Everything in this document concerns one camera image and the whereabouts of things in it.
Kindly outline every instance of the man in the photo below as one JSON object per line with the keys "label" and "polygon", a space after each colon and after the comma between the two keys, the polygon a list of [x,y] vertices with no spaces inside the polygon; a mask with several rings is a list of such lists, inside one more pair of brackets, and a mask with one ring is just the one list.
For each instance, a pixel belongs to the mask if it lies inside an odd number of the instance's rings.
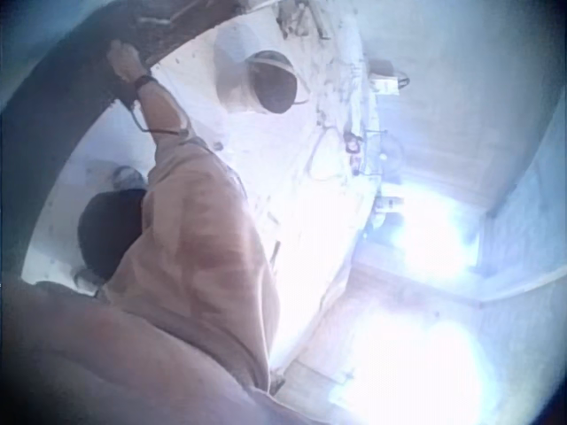
{"label": "man", "polygon": [[314,423],[266,393],[278,300],[241,188],[132,46],[108,60],[154,131],[142,234],[97,298],[4,278],[3,402],[18,423]]}

